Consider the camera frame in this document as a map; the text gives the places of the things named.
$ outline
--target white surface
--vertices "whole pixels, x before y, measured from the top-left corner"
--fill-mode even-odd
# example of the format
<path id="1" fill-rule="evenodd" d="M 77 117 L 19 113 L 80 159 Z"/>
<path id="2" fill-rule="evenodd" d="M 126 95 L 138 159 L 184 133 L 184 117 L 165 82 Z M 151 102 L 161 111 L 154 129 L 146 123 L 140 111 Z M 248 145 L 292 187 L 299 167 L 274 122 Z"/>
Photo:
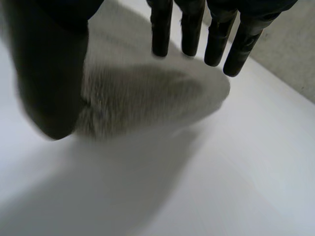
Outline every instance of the white surface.
<path id="1" fill-rule="evenodd" d="M 199 57 L 206 38 L 203 27 Z M 38 136 L 3 48 L 0 59 L 1 236 L 315 235 L 315 106 L 256 62 L 193 127 L 101 145 Z"/>

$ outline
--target fuzzy gray cloth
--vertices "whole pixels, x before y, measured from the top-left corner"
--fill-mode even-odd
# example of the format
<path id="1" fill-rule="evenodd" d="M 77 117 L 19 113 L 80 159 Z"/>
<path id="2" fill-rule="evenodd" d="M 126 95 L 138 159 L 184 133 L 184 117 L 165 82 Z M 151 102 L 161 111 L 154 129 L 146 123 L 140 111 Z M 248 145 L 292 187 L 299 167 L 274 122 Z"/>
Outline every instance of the fuzzy gray cloth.
<path id="1" fill-rule="evenodd" d="M 90 20 L 81 135 L 107 139 L 162 123 L 198 120 L 220 107 L 229 81 L 170 43 L 166 59 L 151 55 L 151 24 L 113 0 Z"/>

